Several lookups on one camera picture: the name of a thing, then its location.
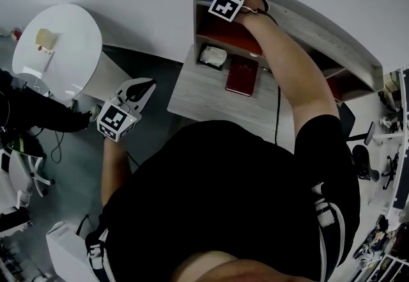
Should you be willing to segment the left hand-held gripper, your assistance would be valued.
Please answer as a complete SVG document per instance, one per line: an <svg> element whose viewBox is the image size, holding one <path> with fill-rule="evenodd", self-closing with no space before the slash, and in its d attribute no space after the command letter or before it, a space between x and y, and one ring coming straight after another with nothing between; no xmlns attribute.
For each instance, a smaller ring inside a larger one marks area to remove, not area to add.
<svg viewBox="0 0 409 282"><path fill-rule="evenodd" d="M140 77L125 81L104 103L97 118L97 130L104 137L118 142L140 122L141 111L156 88L156 81ZM135 96L135 101L124 96Z"/></svg>

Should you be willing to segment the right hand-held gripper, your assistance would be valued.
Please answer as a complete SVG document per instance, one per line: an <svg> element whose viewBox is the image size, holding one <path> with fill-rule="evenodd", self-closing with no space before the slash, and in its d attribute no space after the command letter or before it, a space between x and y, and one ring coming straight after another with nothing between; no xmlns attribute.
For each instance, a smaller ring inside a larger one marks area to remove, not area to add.
<svg viewBox="0 0 409 282"><path fill-rule="evenodd" d="M246 5L245 0L213 0L208 12L232 22L239 13L267 13L270 5L267 0L262 0L262 2L261 8L254 9Z"/></svg>

